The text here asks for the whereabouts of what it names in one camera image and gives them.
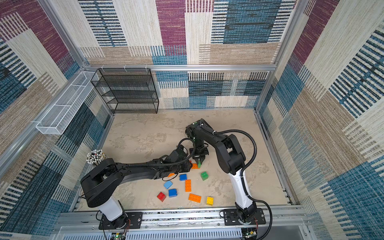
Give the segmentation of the dark green lego brick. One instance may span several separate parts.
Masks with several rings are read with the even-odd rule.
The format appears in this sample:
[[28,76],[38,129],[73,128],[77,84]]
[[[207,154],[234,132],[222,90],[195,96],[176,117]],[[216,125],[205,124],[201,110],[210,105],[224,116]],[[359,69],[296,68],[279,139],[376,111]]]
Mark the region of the dark green lego brick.
[[207,172],[202,172],[201,173],[201,178],[202,178],[203,181],[207,180],[209,178],[208,173]]

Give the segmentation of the yellow lego brick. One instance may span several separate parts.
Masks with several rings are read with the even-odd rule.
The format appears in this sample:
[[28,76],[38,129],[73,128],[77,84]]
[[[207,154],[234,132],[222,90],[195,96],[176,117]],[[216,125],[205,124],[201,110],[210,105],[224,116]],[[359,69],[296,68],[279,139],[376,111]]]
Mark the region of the yellow lego brick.
[[213,197],[207,197],[206,198],[206,204],[209,206],[212,206],[214,204],[214,198]]

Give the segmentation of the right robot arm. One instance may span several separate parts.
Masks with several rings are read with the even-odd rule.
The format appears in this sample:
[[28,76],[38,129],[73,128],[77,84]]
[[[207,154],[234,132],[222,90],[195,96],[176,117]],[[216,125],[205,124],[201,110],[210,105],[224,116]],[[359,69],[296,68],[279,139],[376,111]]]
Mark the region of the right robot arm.
[[[241,130],[215,131],[204,119],[200,119],[186,127],[186,135],[194,140],[196,149],[190,149],[192,158],[197,164],[201,164],[209,154],[207,145],[216,151],[217,160],[222,171],[229,175],[235,196],[237,214],[242,224],[248,224],[253,220],[257,212],[256,200],[250,194],[245,177],[245,169],[254,161],[257,154],[257,145],[251,136]],[[240,133],[250,138],[254,154],[246,164],[245,153],[233,133]]]

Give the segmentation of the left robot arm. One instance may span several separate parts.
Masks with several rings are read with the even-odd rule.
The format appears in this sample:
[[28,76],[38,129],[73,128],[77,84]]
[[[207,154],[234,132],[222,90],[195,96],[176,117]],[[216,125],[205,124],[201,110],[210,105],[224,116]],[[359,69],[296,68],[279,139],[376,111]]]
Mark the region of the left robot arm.
[[186,148],[178,146],[170,155],[138,164],[117,163],[112,158],[103,160],[81,179],[87,205],[98,208],[109,222],[118,222],[121,227],[127,216],[119,201],[113,198],[116,188],[127,182],[157,180],[174,173],[187,173],[192,168]]

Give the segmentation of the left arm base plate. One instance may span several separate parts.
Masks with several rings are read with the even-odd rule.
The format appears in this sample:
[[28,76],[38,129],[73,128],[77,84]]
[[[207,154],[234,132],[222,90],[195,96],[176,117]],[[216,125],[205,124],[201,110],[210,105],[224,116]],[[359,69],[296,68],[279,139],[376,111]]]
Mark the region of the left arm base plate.
[[110,221],[102,215],[99,230],[139,229],[142,224],[143,212],[126,212],[117,219]]

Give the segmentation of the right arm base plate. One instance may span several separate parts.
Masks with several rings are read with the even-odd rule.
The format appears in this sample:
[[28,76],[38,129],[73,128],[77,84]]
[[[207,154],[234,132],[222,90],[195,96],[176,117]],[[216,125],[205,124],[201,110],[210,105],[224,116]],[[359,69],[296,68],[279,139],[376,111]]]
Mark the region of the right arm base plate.
[[250,213],[241,213],[237,209],[224,209],[220,211],[219,215],[224,219],[226,226],[265,225],[267,222],[264,211],[261,208],[257,208]]

